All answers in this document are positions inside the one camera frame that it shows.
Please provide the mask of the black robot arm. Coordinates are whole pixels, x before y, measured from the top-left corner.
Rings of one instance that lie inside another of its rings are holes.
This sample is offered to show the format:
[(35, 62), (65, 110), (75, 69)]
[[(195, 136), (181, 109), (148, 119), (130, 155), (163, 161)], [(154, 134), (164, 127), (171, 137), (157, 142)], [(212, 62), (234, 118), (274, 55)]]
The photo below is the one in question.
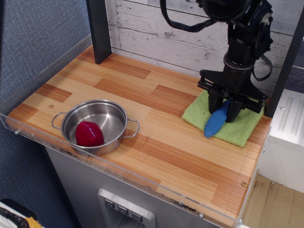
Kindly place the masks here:
[(262, 59), (272, 67), (265, 53), (273, 40), (270, 27), (272, 6), (266, 0), (199, 0), (210, 19), (228, 25), (228, 51), (223, 71), (201, 70), (198, 86), (209, 94), (209, 112), (230, 101), (226, 121), (232, 122), (242, 109), (260, 113), (267, 96), (251, 82), (254, 66)]

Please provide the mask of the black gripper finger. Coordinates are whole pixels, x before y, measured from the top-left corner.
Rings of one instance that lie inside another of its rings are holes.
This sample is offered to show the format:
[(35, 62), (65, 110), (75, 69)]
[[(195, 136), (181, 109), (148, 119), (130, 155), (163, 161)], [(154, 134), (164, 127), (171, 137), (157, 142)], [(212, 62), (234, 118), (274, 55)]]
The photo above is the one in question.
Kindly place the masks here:
[(230, 102), (227, 112), (226, 122), (230, 123), (235, 120), (240, 111), (244, 108), (244, 104), (239, 101)]
[(208, 94), (209, 112), (214, 113), (222, 105), (223, 97), (219, 91), (213, 88), (209, 90)]

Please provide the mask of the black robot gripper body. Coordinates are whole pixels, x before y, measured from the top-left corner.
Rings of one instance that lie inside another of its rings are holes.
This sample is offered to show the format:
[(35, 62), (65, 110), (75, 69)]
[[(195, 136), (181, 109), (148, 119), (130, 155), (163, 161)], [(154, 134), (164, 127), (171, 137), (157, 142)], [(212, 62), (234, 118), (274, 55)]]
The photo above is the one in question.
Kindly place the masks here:
[(223, 100), (242, 102), (242, 110), (259, 113), (264, 108), (267, 96), (251, 82), (252, 66), (243, 68), (225, 64), (223, 71), (203, 69), (199, 74), (198, 87), (207, 92), (213, 88), (222, 94)]

